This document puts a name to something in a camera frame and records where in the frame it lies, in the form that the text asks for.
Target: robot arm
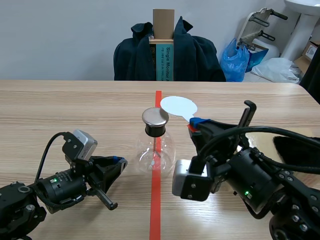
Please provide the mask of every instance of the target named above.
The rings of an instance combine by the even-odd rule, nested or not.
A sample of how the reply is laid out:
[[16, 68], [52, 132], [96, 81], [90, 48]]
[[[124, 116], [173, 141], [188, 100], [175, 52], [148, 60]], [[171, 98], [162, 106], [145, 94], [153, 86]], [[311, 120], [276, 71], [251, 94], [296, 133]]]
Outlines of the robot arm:
[[286, 165], [251, 148], [245, 133], [285, 135], [320, 148], [320, 143], [295, 132], [273, 127], [249, 127], [256, 105], [245, 101], [239, 125], [192, 118], [189, 133], [197, 156], [175, 165], [172, 193], [182, 199], [205, 201], [226, 181], [249, 213], [261, 219], [272, 212], [269, 230], [274, 240], [320, 238], [320, 191], [304, 185], [294, 172], [320, 174], [320, 168]]
[[[62, 151], [70, 168], [42, 179], [40, 175], [47, 152], [58, 136], [65, 140]], [[97, 144], [88, 133], [78, 129], [73, 133], [54, 135], [43, 153], [33, 184], [26, 186], [15, 181], [0, 188], [0, 239], [31, 239], [27, 234], [47, 215], [45, 208], [39, 206], [37, 197], [51, 214], [80, 203], [86, 196], [99, 197], [109, 210], [117, 208], [118, 204], [112, 202], [106, 193], [128, 162], [123, 157], [92, 156]]]

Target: wooden table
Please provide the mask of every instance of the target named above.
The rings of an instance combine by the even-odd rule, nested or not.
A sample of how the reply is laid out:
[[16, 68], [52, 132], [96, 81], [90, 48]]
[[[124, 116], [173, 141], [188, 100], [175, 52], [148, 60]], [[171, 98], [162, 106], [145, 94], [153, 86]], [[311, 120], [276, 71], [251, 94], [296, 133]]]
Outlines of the wooden table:
[[[244, 100], [257, 105], [252, 125], [310, 128], [320, 135], [320, 106], [298, 85], [285, 83], [0, 81], [0, 186], [31, 184], [48, 140], [61, 131], [81, 129], [98, 141], [95, 155], [125, 157], [129, 165], [108, 195], [119, 207], [107, 210], [97, 197], [54, 215], [48, 213], [30, 236], [34, 240], [148, 240], [151, 178], [136, 171], [133, 156], [143, 111], [155, 104], [155, 91], [183, 96], [198, 105], [196, 116], [237, 124]], [[195, 148], [186, 122], [172, 117], [167, 131], [176, 142], [176, 159], [190, 159]], [[57, 139], [42, 177], [69, 165]], [[172, 176], [162, 178], [162, 240], [269, 240], [270, 215], [253, 219], [230, 192], [206, 202], [171, 194]]]

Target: red tape line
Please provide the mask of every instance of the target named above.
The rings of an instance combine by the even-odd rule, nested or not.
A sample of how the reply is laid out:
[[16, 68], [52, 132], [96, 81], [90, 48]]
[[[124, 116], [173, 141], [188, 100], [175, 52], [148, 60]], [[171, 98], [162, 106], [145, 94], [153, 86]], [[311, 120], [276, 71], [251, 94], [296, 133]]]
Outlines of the red tape line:
[[[162, 92], [155, 92], [155, 107], [160, 108]], [[153, 149], [152, 179], [151, 179], [151, 205], [150, 205], [150, 232], [149, 240], [161, 240], [161, 138], [155, 139]]]

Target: blue plastic bag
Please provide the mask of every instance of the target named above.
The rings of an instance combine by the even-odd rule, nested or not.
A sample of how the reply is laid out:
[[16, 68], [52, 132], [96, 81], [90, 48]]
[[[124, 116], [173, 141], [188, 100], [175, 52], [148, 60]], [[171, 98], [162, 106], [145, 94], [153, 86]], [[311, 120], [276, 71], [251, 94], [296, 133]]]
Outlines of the blue plastic bag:
[[234, 38], [224, 49], [220, 61], [227, 82], [242, 82], [249, 62], [249, 52], [244, 46], [237, 49], [237, 41]]

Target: glass flask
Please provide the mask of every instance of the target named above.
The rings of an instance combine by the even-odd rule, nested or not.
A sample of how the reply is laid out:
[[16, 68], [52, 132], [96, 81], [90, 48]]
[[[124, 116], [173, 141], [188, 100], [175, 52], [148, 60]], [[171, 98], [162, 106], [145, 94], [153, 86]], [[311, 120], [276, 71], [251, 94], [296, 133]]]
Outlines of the glass flask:
[[135, 145], [137, 168], [146, 174], [151, 174], [152, 170], [168, 174], [176, 159], [175, 142], [166, 131], [169, 115], [159, 107], [152, 107], [143, 112], [142, 120], [145, 129], [138, 135]]

